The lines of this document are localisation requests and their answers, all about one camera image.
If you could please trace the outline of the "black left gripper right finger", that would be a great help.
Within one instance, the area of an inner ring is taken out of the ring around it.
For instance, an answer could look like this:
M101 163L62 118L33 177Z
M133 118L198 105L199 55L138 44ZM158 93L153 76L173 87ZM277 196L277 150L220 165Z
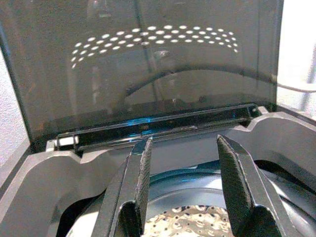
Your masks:
M235 237L295 237L271 182L236 141L217 136L223 194Z

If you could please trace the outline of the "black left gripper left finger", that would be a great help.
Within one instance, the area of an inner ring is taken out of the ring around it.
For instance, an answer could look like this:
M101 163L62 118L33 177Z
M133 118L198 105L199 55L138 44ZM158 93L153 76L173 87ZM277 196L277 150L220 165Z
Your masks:
M136 143L112 178L92 237L141 237L146 222L153 139Z

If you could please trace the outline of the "grey top-load washing machine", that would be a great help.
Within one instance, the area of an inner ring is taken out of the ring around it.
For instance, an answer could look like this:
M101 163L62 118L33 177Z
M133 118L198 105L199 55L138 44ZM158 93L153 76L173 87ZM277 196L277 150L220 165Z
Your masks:
M208 162L220 165L217 136L224 135L242 145L264 175L271 172L316 195L316 121L286 106L246 111L245 121L212 118L82 150L71 137L47 141L43 152L25 153L14 177L1 184L0 237L92 237L112 178L134 145L149 137L150 180Z

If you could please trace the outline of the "stainless steel washer drum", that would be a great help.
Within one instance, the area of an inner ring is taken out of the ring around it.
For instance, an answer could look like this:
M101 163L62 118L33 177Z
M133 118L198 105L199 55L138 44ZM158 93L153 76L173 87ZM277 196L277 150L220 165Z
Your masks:
M316 195L265 172L292 223L303 237L316 237ZM151 177L142 237L232 237L219 161Z

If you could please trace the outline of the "dark transparent washer lid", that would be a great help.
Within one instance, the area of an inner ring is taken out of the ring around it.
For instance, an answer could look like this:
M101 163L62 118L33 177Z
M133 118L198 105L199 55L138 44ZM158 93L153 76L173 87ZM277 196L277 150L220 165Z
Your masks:
M275 110L284 0L0 0L31 147Z

